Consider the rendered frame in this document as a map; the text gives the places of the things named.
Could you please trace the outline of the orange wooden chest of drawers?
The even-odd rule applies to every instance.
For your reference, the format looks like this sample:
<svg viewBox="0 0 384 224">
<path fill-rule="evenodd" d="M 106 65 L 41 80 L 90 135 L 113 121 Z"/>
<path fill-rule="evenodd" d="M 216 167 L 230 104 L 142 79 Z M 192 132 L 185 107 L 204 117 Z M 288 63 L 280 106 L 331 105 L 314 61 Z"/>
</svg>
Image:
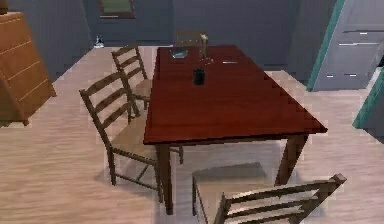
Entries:
<svg viewBox="0 0 384 224">
<path fill-rule="evenodd" d="M 22 12 L 0 15 L 0 124 L 28 119 L 56 92 Z"/>
</svg>

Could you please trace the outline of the small black cup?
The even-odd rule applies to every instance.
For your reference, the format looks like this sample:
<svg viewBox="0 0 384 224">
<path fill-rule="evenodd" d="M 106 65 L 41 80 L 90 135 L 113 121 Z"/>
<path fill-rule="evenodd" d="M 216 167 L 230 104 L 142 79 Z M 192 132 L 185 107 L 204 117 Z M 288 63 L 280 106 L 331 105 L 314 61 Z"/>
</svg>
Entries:
<svg viewBox="0 0 384 224">
<path fill-rule="evenodd" d="M 197 68 L 193 71 L 194 84 L 203 85 L 205 82 L 205 71 L 202 68 Z"/>
</svg>

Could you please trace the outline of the framed green wall picture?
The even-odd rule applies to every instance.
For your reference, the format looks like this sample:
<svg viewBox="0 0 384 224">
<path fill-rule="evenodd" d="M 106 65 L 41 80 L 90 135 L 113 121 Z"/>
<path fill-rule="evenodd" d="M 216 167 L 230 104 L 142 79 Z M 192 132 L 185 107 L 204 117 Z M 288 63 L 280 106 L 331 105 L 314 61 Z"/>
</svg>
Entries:
<svg viewBox="0 0 384 224">
<path fill-rule="evenodd" d="M 104 18 L 135 18 L 133 0 L 98 0 L 98 4 Z"/>
</svg>

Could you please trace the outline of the blue-grey glass bowl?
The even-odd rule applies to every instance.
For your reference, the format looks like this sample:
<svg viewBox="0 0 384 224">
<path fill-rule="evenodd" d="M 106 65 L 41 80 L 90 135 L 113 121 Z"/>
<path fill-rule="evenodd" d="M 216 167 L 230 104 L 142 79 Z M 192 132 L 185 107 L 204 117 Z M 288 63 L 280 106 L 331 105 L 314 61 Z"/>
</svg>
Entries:
<svg viewBox="0 0 384 224">
<path fill-rule="evenodd" d="M 189 50 L 183 47 L 175 47 L 170 50 L 171 56 L 174 59 L 183 59 L 188 56 Z"/>
</svg>

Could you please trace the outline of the red-brown wooden dining table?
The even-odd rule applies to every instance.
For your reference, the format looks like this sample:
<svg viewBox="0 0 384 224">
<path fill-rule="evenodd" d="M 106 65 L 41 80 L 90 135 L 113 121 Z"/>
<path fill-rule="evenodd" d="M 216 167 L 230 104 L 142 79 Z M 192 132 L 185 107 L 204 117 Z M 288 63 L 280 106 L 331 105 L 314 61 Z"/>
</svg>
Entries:
<svg viewBox="0 0 384 224">
<path fill-rule="evenodd" d="M 157 49 L 144 134 L 156 149 L 166 213 L 173 213 L 172 146 L 285 139 L 275 184 L 287 183 L 308 137 L 327 128 L 235 45 L 210 46 L 209 65 L 196 47 L 183 59 L 170 50 Z M 197 68 L 203 85 L 194 84 Z"/>
</svg>

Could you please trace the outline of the brown wooden slat chair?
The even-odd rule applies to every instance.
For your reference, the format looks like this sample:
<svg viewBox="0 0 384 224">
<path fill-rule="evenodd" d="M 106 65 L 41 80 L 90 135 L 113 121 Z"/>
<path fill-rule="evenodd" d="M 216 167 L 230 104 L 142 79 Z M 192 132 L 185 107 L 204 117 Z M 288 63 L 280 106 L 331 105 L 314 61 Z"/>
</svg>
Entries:
<svg viewBox="0 0 384 224">
<path fill-rule="evenodd" d="M 199 47 L 202 42 L 201 36 L 206 34 L 206 31 L 201 30 L 177 30 L 174 33 L 174 45 L 176 47 Z"/>
<path fill-rule="evenodd" d="M 300 224 L 346 178 L 275 186 L 260 163 L 192 173 L 192 213 L 200 224 Z"/>
<path fill-rule="evenodd" d="M 144 109 L 148 109 L 150 101 L 152 80 L 148 78 L 143 59 L 137 45 L 126 45 L 111 52 L 116 69 L 122 72 L 127 81 L 127 86 L 132 94 L 132 110 L 136 117 L 140 110 L 136 101 L 142 101 Z"/>
<path fill-rule="evenodd" d="M 91 96 L 117 80 L 121 82 L 122 86 L 94 105 L 91 101 Z M 123 72 L 109 74 L 90 85 L 87 89 L 81 89 L 79 94 L 104 143 L 108 158 L 111 184 L 116 185 L 117 179 L 121 178 L 148 189 L 155 190 L 159 202 L 162 203 L 163 190 L 160 181 L 160 170 L 156 150 L 154 146 L 145 145 L 143 143 L 147 113 L 139 112 L 132 90 L 128 86 L 128 80 L 125 77 L 125 74 Z M 126 97 L 126 102 L 113 111 L 107 118 L 101 120 L 99 113 L 123 96 Z M 127 114 L 127 125 L 116 137 L 110 139 L 106 133 L 106 129 L 124 113 Z M 115 167 L 116 155 L 140 162 L 144 164 L 144 168 L 135 178 L 119 174 L 116 172 Z"/>
</svg>

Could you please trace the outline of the grey cabinet with drawers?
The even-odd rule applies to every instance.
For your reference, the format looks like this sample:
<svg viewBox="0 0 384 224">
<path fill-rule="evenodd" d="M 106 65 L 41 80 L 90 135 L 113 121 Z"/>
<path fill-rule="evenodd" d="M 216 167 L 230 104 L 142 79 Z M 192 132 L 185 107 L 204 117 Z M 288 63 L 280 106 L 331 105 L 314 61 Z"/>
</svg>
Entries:
<svg viewBox="0 0 384 224">
<path fill-rule="evenodd" d="M 384 0 L 337 0 L 308 88 L 364 89 L 383 55 Z"/>
</svg>

